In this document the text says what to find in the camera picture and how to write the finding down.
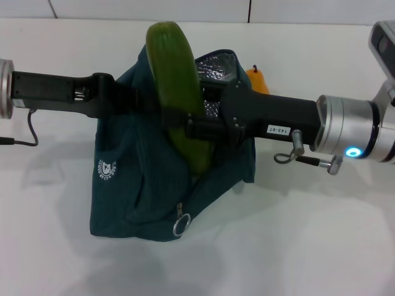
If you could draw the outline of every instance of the cable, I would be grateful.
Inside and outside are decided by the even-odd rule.
[[[36,109],[30,109],[29,110],[29,114],[27,115],[27,124],[29,125],[29,129],[31,131],[31,135],[33,136],[35,142],[34,143],[30,143],[30,142],[24,142],[24,141],[14,141],[15,145],[25,145],[25,146],[30,146],[30,147],[34,147],[38,145],[38,137],[37,134],[35,132],[35,130],[33,129],[33,125],[31,123],[31,115],[33,113],[35,113],[37,110]]]

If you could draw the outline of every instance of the metal ring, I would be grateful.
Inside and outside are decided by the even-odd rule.
[[[178,226],[179,222],[180,222],[185,216],[188,218],[188,220],[187,220],[187,222],[186,222],[186,225],[185,225],[185,227],[184,227],[184,230],[183,230],[183,232],[181,232],[181,233],[177,233],[177,226]],[[183,233],[187,230],[187,228],[189,227],[190,224],[191,224],[191,215],[190,215],[190,214],[184,214],[184,215],[182,215],[182,216],[179,217],[179,219],[177,219],[177,221],[174,223],[174,226],[173,226],[173,235],[174,235],[175,237],[180,237],[180,236],[182,236]]]

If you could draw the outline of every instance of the cloth bag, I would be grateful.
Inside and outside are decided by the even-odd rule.
[[[211,52],[196,65],[200,79],[249,83],[233,51]],[[118,81],[157,99],[145,47]],[[206,115],[217,116],[218,105],[205,102]],[[236,183],[254,182],[255,145],[253,139],[241,147],[216,144],[212,168],[193,182],[158,114],[122,115],[98,121],[94,163],[91,234],[172,241]]]

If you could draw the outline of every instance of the white logo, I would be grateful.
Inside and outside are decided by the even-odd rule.
[[[117,171],[117,162],[113,162],[108,165],[102,160],[99,160],[98,173],[100,178],[102,178],[103,180],[111,179],[111,177],[115,174],[116,171]]]

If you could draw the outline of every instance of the green vegetable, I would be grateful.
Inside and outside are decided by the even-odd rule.
[[[198,71],[181,28],[175,22],[152,25],[147,31],[146,48],[161,106],[204,115]],[[193,175],[200,176],[210,168],[210,142],[187,139],[183,128],[169,129],[168,135]]]

